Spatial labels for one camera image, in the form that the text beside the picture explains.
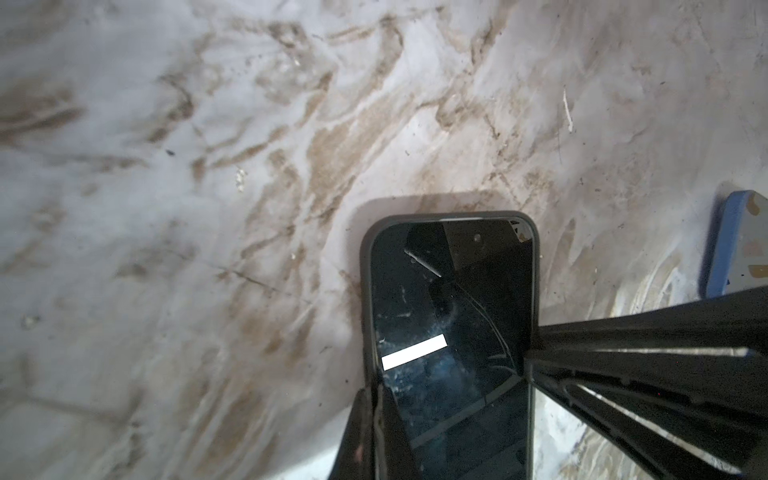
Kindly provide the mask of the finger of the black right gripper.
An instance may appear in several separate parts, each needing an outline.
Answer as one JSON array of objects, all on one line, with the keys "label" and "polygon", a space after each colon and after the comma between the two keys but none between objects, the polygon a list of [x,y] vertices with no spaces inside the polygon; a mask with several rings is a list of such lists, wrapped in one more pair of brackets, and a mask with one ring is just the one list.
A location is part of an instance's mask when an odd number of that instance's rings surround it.
[{"label": "finger of the black right gripper", "polygon": [[544,326],[538,330],[530,358],[561,351],[765,358],[767,289],[621,317]]},{"label": "finger of the black right gripper", "polygon": [[767,476],[767,360],[530,353],[526,374],[655,479]]}]

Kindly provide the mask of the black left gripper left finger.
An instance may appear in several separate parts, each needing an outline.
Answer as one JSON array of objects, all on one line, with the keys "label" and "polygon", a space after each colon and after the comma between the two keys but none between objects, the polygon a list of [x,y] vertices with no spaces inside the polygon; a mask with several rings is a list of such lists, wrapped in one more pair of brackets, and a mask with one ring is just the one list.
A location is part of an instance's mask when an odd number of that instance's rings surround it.
[{"label": "black left gripper left finger", "polygon": [[369,388],[354,399],[329,480],[371,480],[373,459],[373,399]]}]

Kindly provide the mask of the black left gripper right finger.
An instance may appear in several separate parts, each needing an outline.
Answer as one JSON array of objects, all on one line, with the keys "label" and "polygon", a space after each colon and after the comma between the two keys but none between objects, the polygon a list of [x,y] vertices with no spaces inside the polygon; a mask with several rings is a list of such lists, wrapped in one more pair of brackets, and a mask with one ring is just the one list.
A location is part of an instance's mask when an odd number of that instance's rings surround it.
[{"label": "black left gripper right finger", "polygon": [[404,423],[391,389],[379,384],[374,408],[375,477],[388,480],[421,479]]}]

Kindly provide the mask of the blue smartphone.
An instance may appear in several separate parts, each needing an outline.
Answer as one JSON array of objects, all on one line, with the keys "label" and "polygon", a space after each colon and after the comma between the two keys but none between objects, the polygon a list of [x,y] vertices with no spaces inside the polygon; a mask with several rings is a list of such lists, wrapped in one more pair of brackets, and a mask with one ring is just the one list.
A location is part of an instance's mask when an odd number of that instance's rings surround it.
[{"label": "blue smartphone", "polygon": [[767,286],[767,198],[754,190],[732,192],[721,210],[704,295]]}]

